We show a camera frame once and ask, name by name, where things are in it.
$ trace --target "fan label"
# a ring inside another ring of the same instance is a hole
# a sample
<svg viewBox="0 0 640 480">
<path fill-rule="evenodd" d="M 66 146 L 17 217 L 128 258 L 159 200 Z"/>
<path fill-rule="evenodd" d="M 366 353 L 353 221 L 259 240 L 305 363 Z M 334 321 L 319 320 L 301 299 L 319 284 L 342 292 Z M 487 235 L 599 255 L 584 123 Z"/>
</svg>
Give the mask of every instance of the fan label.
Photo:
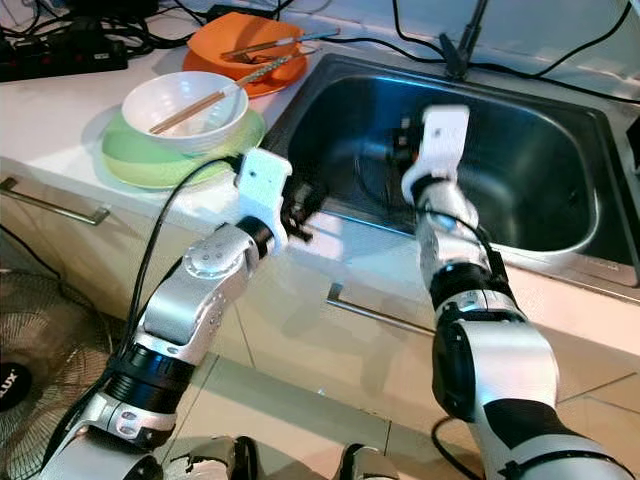
<svg viewBox="0 0 640 480">
<path fill-rule="evenodd" d="M 29 394 L 31 372 L 19 363 L 0 364 L 0 412 L 18 405 Z"/>
</svg>

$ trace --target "tiled floor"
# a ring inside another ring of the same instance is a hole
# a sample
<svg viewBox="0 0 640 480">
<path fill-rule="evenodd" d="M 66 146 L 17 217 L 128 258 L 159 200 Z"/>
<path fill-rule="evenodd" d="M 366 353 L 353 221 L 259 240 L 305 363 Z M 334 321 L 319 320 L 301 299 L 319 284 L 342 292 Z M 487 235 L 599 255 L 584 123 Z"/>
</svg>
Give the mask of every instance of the tiled floor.
<svg viewBox="0 0 640 480">
<path fill-rule="evenodd" d="M 640 473 L 640 375 L 626 374 L 588 393 L 576 392 L 558 411 L 569 428 L 601 442 Z M 403 480 L 459 479 L 428 435 L 355 410 L 213 355 L 198 370 L 174 438 L 157 453 L 168 460 L 207 437 L 245 434 L 259 443 L 264 478 L 332 478 L 345 445 L 384 449 Z M 481 461 L 464 424 L 441 432 L 445 446 L 477 472 Z"/>
</svg>

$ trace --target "white bowl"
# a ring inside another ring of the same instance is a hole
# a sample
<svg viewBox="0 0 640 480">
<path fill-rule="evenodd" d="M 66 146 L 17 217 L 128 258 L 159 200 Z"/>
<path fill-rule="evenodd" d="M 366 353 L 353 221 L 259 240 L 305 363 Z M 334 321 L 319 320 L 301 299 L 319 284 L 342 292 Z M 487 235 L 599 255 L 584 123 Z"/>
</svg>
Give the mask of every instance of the white bowl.
<svg viewBox="0 0 640 480">
<path fill-rule="evenodd" d="M 149 129 L 233 80 L 208 72 L 177 72 L 149 80 L 127 95 L 122 104 L 125 121 L 158 144 L 185 155 L 199 155 L 215 148 L 240 126 L 249 108 L 244 89 L 237 89 L 211 107 L 160 135 Z"/>
</svg>

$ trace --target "cabinet door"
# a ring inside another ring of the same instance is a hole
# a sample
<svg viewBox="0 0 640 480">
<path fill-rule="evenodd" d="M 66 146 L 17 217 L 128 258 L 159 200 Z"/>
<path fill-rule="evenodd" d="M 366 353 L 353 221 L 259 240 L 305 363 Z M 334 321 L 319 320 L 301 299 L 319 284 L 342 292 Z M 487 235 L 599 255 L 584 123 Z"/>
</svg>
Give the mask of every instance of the cabinet door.
<svg viewBox="0 0 640 480">
<path fill-rule="evenodd" d="M 97 202 L 18 178 L 15 191 L 79 212 L 93 212 Z M 110 215 L 91 226 L 39 207 L 1 197 L 2 224 L 20 236 L 101 311 L 126 317 L 140 260 L 155 222 L 131 212 L 109 208 Z M 200 235 L 165 224 L 147 271 L 142 301 L 169 268 Z M 237 312 L 226 313 L 212 351 L 251 366 Z"/>
<path fill-rule="evenodd" d="M 256 368 L 413 428 L 442 416 L 431 393 L 432 337 L 327 304 L 336 279 L 295 257 L 267 259 L 237 302 Z M 341 298 L 383 314 L 421 309 L 347 283 Z"/>
</svg>

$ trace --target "chopsticks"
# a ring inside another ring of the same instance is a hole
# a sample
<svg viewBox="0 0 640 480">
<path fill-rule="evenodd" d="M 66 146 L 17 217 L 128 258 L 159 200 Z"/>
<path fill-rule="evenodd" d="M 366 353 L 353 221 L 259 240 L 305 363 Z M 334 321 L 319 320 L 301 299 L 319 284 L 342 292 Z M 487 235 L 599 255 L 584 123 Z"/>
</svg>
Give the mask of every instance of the chopsticks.
<svg viewBox="0 0 640 480">
<path fill-rule="evenodd" d="M 286 37 L 280 40 L 273 40 L 271 42 L 259 43 L 257 45 L 251 45 L 249 47 L 241 48 L 239 50 L 232 50 L 230 52 L 221 53 L 220 56 L 225 60 L 233 59 L 234 57 L 245 55 L 251 52 L 257 52 L 259 50 L 265 50 L 272 47 L 281 47 L 283 45 L 290 45 L 292 43 L 306 42 L 307 40 L 317 40 L 319 38 L 332 37 L 340 33 L 339 28 L 319 33 L 307 33 L 300 37 Z"/>
<path fill-rule="evenodd" d="M 292 54 L 292 55 L 285 55 L 284 57 L 280 57 L 276 61 L 271 62 L 269 65 L 266 65 L 266 66 L 262 67 L 259 70 L 256 70 L 252 74 L 247 75 L 245 77 L 242 77 L 241 79 L 236 80 L 232 84 L 227 85 L 223 89 L 221 89 L 221 90 L 219 90 L 217 92 L 214 92 L 211 95 L 207 95 L 206 97 L 198 100 L 197 102 L 189 105 L 188 107 L 183 108 L 178 113 L 175 113 L 175 114 L 171 115 L 166 120 L 163 120 L 162 122 L 158 123 L 157 125 L 154 125 L 153 127 L 151 127 L 149 129 L 149 133 L 152 133 L 154 135 L 159 135 L 159 134 L 169 130 L 170 128 L 175 127 L 179 123 L 184 122 L 185 120 L 187 120 L 188 118 L 194 116 L 196 113 L 201 112 L 205 108 L 208 108 L 211 105 L 214 105 L 215 103 L 219 102 L 220 100 L 225 98 L 230 93 L 235 92 L 237 89 L 243 88 L 248 83 L 255 82 L 256 80 L 258 80 L 263 75 L 269 73 L 271 70 L 275 70 L 276 68 L 278 68 L 281 65 L 284 65 L 289 60 L 292 60 L 292 59 L 297 58 L 297 57 L 302 57 L 304 55 L 309 55 L 311 53 L 315 53 L 316 51 L 317 50 L 312 50 L 312 51 L 306 52 L 306 53 L 295 53 L 295 54 Z"/>
</svg>

